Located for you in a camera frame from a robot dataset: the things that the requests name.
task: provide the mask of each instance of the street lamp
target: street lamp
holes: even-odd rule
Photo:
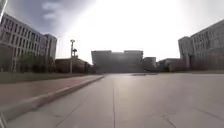
[[[72,73],[72,57],[73,57],[73,52],[74,52],[73,44],[75,43],[75,40],[72,39],[71,43],[72,43],[72,46],[71,46],[70,73]]]
[[[0,0],[0,21],[2,20],[7,1],[8,0]]]

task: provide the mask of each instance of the white building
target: white building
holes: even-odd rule
[[[224,20],[180,39],[179,47],[181,57],[196,69],[224,69]]]
[[[43,35],[4,13],[0,24],[0,44],[12,48],[10,65],[11,70],[16,70],[21,55],[42,55],[55,59],[57,38],[50,34]]]

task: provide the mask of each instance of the gray building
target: gray building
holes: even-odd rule
[[[93,65],[99,73],[143,72],[143,51],[92,51]]]
[[[145,57],[143,59],[143,68],[146,71],[155,71],[156,70],[156,57]]]
[[[224,69],[224,20],[180,39],[179,48],[191,68]]]
[[[0,44],[11,47],[9,66],[11,70],[16,70],[22,55],[42,55],[55,59],[57,39],[50,34],[43,35],[4,13],[0,24]]]

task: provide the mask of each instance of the paved plaza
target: paved plaza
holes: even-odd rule
[[[9,128],[223,128],[224,75],[108,75]]]

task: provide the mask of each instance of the building facade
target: building facade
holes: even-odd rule
[[[56,59],[55,66],[56,71],[59,73],[70,72],[71,58]],[[77,56],[72,57],[72,72],[73,73],[88,73],[90,70],[90,64],[84,60],[79,59]]]
[[[93,65],[99,73],[143,72],[143,51],[92,51]]]
[[[180,56],[195,69],[224,69],[224,20],[179,40]]]
[[[17,70],[19,58],[23,55],[55,59],[57,39],[49,34],[43,35],[4,13],[0,23],[0,44],[11,47],[10,69]]]
[[[167,58],[157,62],[157,70],[161,72],[183,71],[185,68],[185,63],[180,58]]]
[[[156,57],[145,57],[143,59],[143,68],[146,71],[155,71],[155,69],[156,69]]]

